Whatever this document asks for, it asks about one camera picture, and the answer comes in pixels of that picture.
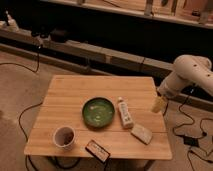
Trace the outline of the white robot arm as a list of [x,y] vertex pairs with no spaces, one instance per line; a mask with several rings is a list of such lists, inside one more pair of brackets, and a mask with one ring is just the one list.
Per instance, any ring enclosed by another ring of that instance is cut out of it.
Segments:
[[169,99],[176,97],[192,84],[196,84],[213,96],[213,71],[209,58],[194,55],[177,57],[173,62],[172,72],[157,88],[158,95],[151,111],[158,113],[168,104]]

